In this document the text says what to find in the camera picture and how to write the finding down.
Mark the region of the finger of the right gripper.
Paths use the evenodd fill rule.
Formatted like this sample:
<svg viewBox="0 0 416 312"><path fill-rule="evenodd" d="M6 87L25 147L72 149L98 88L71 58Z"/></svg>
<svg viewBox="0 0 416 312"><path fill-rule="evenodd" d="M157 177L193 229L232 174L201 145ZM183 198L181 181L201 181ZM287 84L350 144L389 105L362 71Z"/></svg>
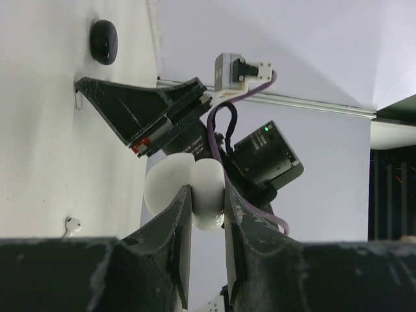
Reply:
<svg viewBox="0 0 416 312"><path fill-rule="evenodd" d="M197 77L166 88L83 77L75 88L126 146L134 146L144 138L151 146L165 146L208 111L207 88Z"/></svg>

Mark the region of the white earbud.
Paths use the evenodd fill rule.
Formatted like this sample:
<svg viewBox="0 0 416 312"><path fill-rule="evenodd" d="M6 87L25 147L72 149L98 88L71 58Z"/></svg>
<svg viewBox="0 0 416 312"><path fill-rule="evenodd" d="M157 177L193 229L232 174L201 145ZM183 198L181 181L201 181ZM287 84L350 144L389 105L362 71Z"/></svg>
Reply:
<svg viewBox="0 0 416 312"><path fill-rule="evenodd" d="M65 232L63 234L63 239L70 238L79 232L82 228L81 221L77 218L69 216L65 221Z"/></svg>
<svg viewBox="0 0 416 312"><path fill-rule="evenodd" d="M75 89L75 108L79 111L83 110L83 94L79 89Z"/></svg>

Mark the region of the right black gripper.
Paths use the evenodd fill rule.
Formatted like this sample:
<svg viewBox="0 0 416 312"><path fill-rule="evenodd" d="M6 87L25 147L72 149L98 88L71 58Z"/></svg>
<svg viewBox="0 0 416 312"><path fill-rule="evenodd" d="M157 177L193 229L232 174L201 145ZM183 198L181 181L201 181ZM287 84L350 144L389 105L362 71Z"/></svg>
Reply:
<svg viewBox="0 0 416 312"><path fill-rule="evenodd" d="M277 196L278 190L299 177L304 167L281 134L277 125L269 121L236 144L231 136L237 125L237 109L226 103L216 110L225 108L231 120L224 135L214 134L220 158L226 173L240 194L252 205L268 205ZM144 138L131 146L139 156L150 156L158 151L165 155L191 153L196 160L213 158L207 124L200 119L165 146L151 146Z"/></svg>

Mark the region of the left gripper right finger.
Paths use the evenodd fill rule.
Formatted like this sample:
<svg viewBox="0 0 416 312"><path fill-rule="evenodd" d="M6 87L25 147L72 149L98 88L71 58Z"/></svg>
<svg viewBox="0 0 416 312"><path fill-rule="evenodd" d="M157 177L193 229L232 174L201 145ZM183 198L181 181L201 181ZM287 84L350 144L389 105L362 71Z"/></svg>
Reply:
<svg viewBox="0 0 416 312"><path fill-rule="evenodd" d="M414 311L415 245L301 243L225 192L229 303L235 311Z"/></svg>

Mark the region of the black round charging case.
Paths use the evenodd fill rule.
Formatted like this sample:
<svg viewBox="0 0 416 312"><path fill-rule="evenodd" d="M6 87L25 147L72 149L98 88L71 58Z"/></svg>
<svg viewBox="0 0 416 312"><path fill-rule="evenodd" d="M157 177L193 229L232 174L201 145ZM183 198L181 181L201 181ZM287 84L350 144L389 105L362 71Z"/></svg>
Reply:
<svg viewBox="0 0 416 312"><path fill-rule="evenodd" d="M118 54L118 33L111 21L97 20L90 29L90 54L102 65L111 65Z"/></svg>

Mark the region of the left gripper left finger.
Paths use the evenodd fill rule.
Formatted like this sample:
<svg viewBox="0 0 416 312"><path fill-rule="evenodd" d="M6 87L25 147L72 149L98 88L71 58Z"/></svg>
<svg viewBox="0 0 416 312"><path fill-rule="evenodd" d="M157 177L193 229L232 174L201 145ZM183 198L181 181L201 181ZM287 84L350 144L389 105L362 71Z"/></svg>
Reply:
<svg viewBox="0 0 416 312"><path fill-rule="evenodd" d="M122 240L3 239L2 311L181 311L188 306L191 187Z"/></svg>

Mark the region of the white round charging case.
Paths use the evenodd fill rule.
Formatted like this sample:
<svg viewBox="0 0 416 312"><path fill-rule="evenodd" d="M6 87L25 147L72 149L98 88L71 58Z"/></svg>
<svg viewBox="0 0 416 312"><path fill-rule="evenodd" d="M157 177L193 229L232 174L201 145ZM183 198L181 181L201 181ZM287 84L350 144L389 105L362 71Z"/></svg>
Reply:
<svg viewBox="0 0 416 312"><path fill-rule="evenodd" d="M144 201L157 216L173 201L180 188L191 188L192 224L202 231L224 223L225 175L215 159L196 160L191 153L174 153L151 167L144 183Z"/></svg>

